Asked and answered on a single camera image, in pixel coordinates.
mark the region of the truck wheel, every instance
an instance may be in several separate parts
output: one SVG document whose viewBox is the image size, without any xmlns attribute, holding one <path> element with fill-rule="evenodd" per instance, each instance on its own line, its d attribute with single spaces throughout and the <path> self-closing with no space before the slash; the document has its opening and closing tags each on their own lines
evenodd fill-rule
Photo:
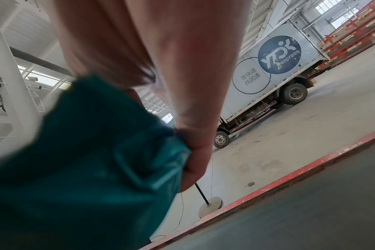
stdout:
<svg viewBox="0 0 375 250">
<path fill-rule="evenodd" d="M 307 94 L 307 88 L 303 84 L 294 83 L 282 89 L 279 98 L 283 103 L 293 105 L 304 101 Z"/>
<path fill-rule="evenodd" d="M 277 102 L 275 105 L 271 106 L 272 110 L 277 110 L 279 108 L 282 108 L 285 105 L 285 103 Z"/>
<path fill-rule="evenodd" d="M 229 135 L 224 131 L 216 132 L 213 145 L 217 148 L 224 148 L 229 144 Z"/>
</svg>

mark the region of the blue circle logo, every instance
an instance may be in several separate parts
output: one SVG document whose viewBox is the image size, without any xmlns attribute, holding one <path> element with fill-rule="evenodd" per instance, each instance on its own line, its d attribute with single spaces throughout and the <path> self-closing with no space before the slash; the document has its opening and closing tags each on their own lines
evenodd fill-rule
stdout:
<svg viewBox="0 0 375 250">
<path fill-rule="evenodd" d="M 302 48 L 296 39 L 286 35 L 270 38 L 260 47 L 258 62 L 270 74 L 284 74 L 292 70 L 302 57 Z"/>
</svg>

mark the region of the warehouse floor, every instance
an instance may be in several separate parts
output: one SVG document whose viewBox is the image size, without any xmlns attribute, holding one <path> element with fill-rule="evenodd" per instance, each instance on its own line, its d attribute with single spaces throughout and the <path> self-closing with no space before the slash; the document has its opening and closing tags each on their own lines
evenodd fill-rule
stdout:
<svg viewBox="0 0 375 250">
<path fill-rule="evenodd" d="M 375 46 L 318 76 L 307 99 L 272 111 L 221 149 L 198 181 L 227 205 L 375 130 Z M 178 194 L 152 240 L 194 223 L 204 203 Z"/>
</svg>

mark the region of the teal fabric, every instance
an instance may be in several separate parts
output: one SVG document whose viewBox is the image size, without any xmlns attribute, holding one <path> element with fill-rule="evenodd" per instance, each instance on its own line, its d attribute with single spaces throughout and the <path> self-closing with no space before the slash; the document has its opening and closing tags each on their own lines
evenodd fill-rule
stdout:
<svg viewBox="0 0 375 250">
<path fill-rule="evenodd" d="M 138 249 L 164 219 L 189 155 L 156 116 L 82 78 L 32 144 L 0 159 L 0 249 Z"/>
</svg>

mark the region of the wheel rim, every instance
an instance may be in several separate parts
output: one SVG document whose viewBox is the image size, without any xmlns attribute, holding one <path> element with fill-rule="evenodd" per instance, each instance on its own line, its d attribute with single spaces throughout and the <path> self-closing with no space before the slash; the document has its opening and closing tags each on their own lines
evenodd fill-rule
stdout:
<svg viewBox="0 0 375 250">
<path fill-rule="evenodd" d="M 299 88 L 293 88 L 291 91 L 289 91 L 289 96 L 292 99 L 300 99 L 303 96 L 303 92 Z"/>
<path fill-rule="evenodd" d="M 223 145 L 226 142 L 226 138 L 223 135 L 217 135 L 215 137 L 215 142 L 218 145 Z"/>
</svg>

